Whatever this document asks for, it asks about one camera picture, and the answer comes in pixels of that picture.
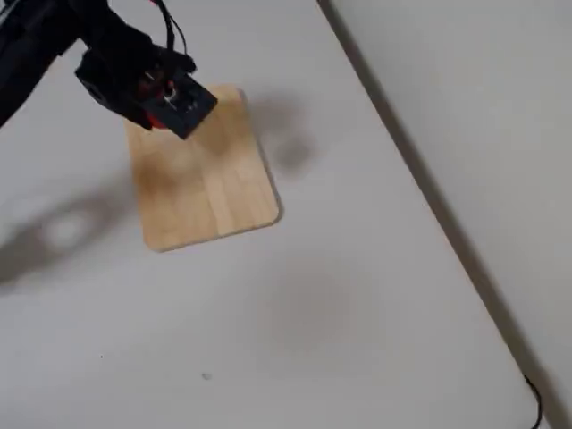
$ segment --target table surface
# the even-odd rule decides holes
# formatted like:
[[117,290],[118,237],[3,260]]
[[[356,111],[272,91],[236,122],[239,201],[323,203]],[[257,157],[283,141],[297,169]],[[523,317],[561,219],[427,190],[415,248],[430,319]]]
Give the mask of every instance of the table surface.
[[[115,2],[164,40],[150,2]],[[6,428],[527,428],[535,401],[327,21],[168,3],[248,99],[275,226],[159,255],[74,46],[0,133]]]

